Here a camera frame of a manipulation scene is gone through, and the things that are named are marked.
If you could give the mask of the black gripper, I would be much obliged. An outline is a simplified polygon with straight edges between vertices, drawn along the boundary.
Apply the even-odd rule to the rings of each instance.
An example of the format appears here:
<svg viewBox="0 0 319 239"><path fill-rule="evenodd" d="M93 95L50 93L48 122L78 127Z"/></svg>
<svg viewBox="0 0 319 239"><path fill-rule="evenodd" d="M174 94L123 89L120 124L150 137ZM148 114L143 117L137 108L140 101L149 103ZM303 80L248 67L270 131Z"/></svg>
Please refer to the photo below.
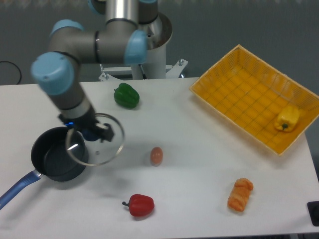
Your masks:
<svg viewBox="0 0 319 239"><path fill-rule="evenodd" d="M98 123L94 114L86 113L75 119L66 118L62 114L59 114L58 118L69 129L75 129L79 132L88 131L96 134L101 142L111 142L113 140L114 132L111 125L108 123Z"/></svg>

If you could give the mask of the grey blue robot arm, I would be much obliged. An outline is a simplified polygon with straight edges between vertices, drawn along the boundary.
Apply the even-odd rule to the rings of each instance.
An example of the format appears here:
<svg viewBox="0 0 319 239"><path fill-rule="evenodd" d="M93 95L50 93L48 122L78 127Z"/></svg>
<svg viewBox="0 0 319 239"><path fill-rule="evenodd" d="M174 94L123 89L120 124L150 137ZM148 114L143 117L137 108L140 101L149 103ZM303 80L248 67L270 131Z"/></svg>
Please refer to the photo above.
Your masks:
<svg viewBox="0 0 319 239"><path fill-rule="evenodd" d="M60 110L60 120L86 140L111 141L110 126L99 126L95 110L78 82L82 64L138 65L147 59L147 35L140 29L158 17L155 0L90 0L88 5L106 18L105 28L85 31L72 20L57 22L48 51L31 65L31 75Z"/></svg>

